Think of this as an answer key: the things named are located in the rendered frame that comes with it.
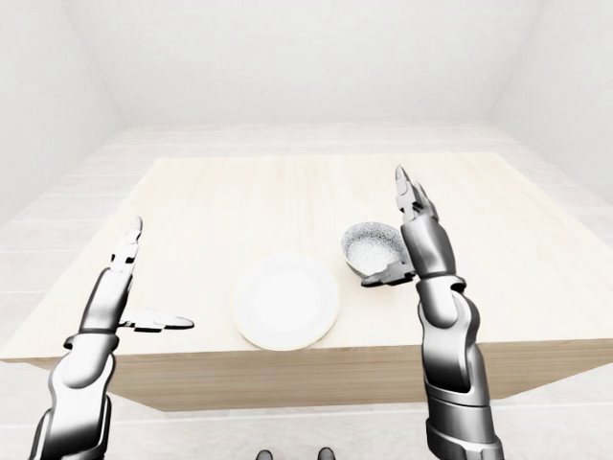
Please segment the silver robot right hand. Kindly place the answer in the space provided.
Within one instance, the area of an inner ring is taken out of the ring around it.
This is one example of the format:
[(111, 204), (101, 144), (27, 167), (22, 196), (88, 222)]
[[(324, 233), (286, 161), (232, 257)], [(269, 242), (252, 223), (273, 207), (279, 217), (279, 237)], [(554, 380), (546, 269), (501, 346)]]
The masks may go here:
[(365, 278), (364, 288), (396, 286), (456, 273), (450, 239), (440, 224), (434, 203), (421, 184), (412, 181), (406, 170), (396, 168), (397, 207), (403, 214), (400, 234), (408, 252), (408, 262), (389, 264), (383, 271)]

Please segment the white round plate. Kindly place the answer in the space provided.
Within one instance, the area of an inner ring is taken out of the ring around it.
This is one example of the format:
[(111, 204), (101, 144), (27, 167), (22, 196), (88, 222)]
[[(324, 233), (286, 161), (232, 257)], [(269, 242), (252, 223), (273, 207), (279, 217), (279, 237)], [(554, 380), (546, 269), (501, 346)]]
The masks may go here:
[(339, 287), (316, 259), (277, 253), (240, 275), (232, 307), (238, 332), (247, 341), (266, 351), (297, 351), (334, 326), (340, 312)]

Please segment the black speckled bowl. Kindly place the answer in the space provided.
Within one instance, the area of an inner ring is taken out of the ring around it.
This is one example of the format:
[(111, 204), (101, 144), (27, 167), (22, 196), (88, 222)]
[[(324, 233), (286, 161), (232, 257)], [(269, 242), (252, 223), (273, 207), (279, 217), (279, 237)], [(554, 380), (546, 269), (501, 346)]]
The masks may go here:
[(400, 232), (381, 222), (360, 222), (348, 228), (341, 249), (350, 269), (366, 278), (396, 262), (407, 262), (409, 255)]

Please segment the silver robot left hand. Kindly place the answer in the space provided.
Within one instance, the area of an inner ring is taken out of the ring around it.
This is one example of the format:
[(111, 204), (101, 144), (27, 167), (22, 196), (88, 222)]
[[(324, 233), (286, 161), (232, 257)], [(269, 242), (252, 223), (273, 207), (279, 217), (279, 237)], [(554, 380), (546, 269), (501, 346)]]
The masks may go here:
[(114, 334), (127, 327), (140, 333), (160, 333), (163, 330), (189, 330), (191, 319), (154, 310), (133, 310), (125, 307), (133, 283), (133, 271), (139, 251), (143, 220), (135, 217), (126, 233), (120, 237), (106, 267), (94, 285), (87, 301), (79, 331)]

